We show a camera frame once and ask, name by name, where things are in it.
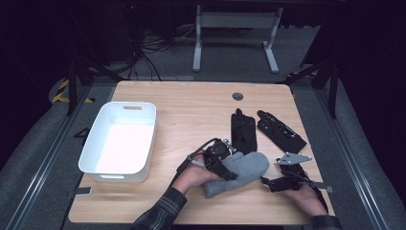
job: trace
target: metal bracket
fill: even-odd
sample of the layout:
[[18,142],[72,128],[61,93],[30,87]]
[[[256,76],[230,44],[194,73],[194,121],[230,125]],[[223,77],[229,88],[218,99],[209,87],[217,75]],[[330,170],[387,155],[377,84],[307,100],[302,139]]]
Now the metal bracket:
[[310,161],[310,156],[299,155],[292,152],[286,152],[284,156],[278,160],[280,165],[296,165],[305,161]]

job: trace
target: gray fabric glove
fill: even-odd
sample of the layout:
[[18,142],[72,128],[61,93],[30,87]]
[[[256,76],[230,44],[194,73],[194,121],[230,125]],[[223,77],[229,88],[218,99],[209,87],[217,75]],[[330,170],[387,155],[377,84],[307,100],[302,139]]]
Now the gray fabric glove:
[[223,160],[222,163],[229,171],[237,173],[238,177],[235,180],[212,180],[202,184],[206,198],[241,188],[251,181],[259,179],[269,168],[268,158],[257,151],[252,151],[246,155],[240,151],[236,152]]

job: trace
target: wrist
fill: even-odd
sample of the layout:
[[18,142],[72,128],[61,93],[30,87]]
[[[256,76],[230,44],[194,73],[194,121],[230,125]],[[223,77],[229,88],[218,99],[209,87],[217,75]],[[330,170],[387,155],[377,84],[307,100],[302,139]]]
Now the wrist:
[[188,178],[186,178],[185,176],[182,176],[182,174],[173,182],[173,184],[171,185],[171,187],[173,189],[176,189],[177,191],[179,191],[180,193],[182,193],[183,195],[185,195],[188,190],[191,188],[191,186],[189,185],[190,183],[188,183]]

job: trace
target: wooden tabletop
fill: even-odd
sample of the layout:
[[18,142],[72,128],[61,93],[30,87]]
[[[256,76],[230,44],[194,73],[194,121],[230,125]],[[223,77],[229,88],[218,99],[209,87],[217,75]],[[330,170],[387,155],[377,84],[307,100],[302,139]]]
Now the wooden tabletop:
[[[234,93],[243,96],[233,99]],[[133,222],[164,193],[176,168],[212,138],[231,141],[231,115],[243,114],[259,120],[258,110],[270,112],[308,142],[294,98],[286,85],[221,82],[122,81],[112,101],[148,102],[157,107],[157,132],[147,180],[142,183],[96,182],[84,175],[80,187],[92,187],[92,195],[77,195],[69,220],[72,222]],[[270,167],[265,177],[281,177],[276,158],[283,152],[257,129],[258,151]],[[311,146],[300,154],[313,160],[302,163],[309,177],[322,182]],[[329,198],[322,190],[333,215]],[[178,224],[307,224],[308,217],[284,195],[253,181],[250,184],[207,199],[203,190],[193,188]]]

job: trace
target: human hand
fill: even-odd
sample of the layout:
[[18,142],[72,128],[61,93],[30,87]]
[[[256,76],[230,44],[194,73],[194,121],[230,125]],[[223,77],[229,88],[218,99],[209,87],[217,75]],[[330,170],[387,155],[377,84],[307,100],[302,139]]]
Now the human hand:
[[[194,160],[204,164],[202,154],[196,155]],[[179,177],[176,178],[171,187],[185,195],[190,188],[200,186],[209,180],[221,180],[221,177],[214,172],[208,171],[206,167],[189,164]]]
[[308,185],[302,185],[298,191],[285,190],[279,193],[293,199],[299,208],[310,217],[328,215],[327,210],[317,197],[316,192]]

